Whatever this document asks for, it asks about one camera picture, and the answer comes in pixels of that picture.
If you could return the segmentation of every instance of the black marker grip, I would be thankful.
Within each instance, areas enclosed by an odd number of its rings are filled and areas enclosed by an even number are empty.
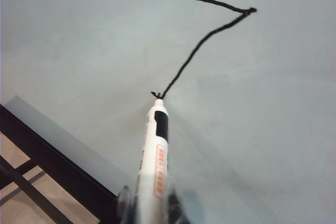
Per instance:
[[[168,142],[168,116],[162,111],[156,111],[154,115],[156,120],[156,135],[161,136]]]

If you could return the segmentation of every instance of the white marker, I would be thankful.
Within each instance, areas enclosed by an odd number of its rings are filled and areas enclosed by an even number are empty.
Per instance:
[[[166,188],[168,113],[161,99],[148,112],[145,146],[135,192],[135,223],[160,224]]]

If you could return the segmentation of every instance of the marker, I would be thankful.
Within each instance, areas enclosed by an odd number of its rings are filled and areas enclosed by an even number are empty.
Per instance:
[[[135,223],[163,221],[168,153],[168,113],[162,99],[148,112],[147,133],[135,195]]]

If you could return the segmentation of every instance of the light blue surface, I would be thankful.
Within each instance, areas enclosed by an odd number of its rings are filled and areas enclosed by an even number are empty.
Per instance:
[[[336,220],[335,0],[215,35],[165,99],[192,223]],[[135,188],[150,91],[239,14],[186,0],[2,0],[1,103],[115,193]]]

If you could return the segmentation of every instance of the metal bar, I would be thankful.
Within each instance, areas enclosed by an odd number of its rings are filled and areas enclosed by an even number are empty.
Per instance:
[[[30,159],[24,162],[23,164],[21,164],[18,168],[15,168],[15,170],[18,171],[20,175],[24,175],[26,172],[33,169],[35,166],[36,164],[34,163],[34,161]],[[13,182],[11,178],[9,178],[5,173],[3,173],[0,170],[0,190],[8,186],[11,182]]]
[[[106,210],[105,215],[100,219],[99,224],[119,224],[121,218],[116,215],[117,203],[113,202]]]
[[[116,196],[0,105],[0,131],[98,219]]]
[[[21,188],[54,222],[72,224],[72,222],[32,186],[14,167],[0,156],[0,168]]]

